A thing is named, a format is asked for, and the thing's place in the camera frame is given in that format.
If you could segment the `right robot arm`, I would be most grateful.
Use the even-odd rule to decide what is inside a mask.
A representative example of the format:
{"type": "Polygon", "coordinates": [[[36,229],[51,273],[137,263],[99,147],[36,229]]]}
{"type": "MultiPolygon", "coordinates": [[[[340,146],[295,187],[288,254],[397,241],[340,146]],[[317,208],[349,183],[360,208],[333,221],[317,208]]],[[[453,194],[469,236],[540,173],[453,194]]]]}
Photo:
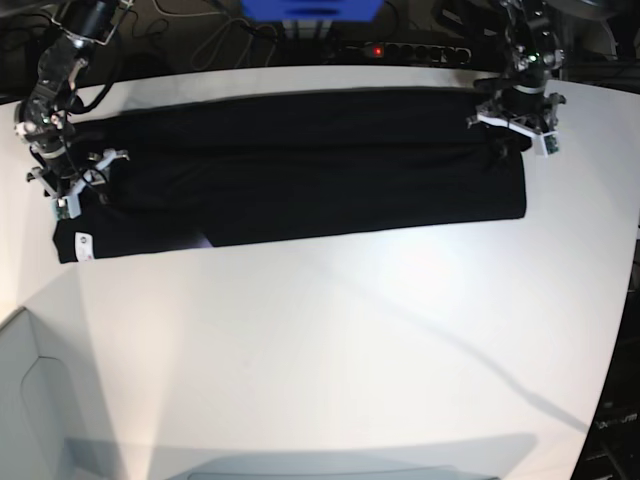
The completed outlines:
{"type": "Polygon", "coordinates": [[[15,132],[38,162],[27,179],[40,181],[52,199],[64,197],[87,172],[69,152],[68,140],[74,134],[69,116],[95,109],[115,83],[121,64],[113,67],[103,90],[88,105],[79,99],[77,83],[97,47],[121,42],[118,29],[133,5],[132,1],[65,1],[52,18],[60,35],[40,56],[35,86],[15,112],[15,132]]]}

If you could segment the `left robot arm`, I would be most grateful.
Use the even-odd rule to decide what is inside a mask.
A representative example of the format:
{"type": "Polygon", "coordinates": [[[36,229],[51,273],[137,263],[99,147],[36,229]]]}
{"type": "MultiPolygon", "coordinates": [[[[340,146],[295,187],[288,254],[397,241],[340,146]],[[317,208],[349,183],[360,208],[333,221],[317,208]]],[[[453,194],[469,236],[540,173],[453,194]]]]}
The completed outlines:
{"type": "Polygon", "coordinates": [[[475,107],[467,125],[508,129],[528,138],[538,156],[549,157],[560,148],[557,111],[566,98],[546,89],[562,67],[564,51],[544,1],[501,1],[499,5],[506,15],[506,67],[496,78],[474,82],[489,98],[475,107]]]}

